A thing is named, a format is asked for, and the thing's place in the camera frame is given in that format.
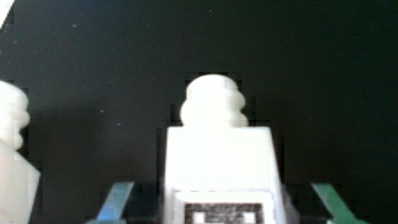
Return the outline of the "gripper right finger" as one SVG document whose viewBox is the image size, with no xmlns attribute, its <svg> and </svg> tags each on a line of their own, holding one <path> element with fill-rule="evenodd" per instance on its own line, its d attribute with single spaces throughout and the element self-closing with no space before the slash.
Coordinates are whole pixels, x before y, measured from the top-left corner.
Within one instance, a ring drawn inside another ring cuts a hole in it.
<svg viewBox="0 0 398 224">
<path fill-rule="evenodd" d="M 350 211 L 334 186 L 327 183 L 313 183 L 311 187 L 320 197 L 326 209 L 331 213 L 327 224 L 363 224 L 363 220 L 356 217 Z"/>
</svg>

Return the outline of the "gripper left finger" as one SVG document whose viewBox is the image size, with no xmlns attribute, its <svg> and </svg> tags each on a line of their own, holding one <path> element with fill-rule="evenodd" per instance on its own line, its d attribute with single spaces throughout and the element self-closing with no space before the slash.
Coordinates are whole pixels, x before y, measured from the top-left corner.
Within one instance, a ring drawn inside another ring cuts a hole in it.
<svg viewBox="0 0 398 224">
<path fill-rule="evenodd" d="M 88 224 L 127 224 L 123 212 L 134 186 L 134 182 L 118 182 L 112 185 L 96 218 L 88 222 Z"/>
</svg>

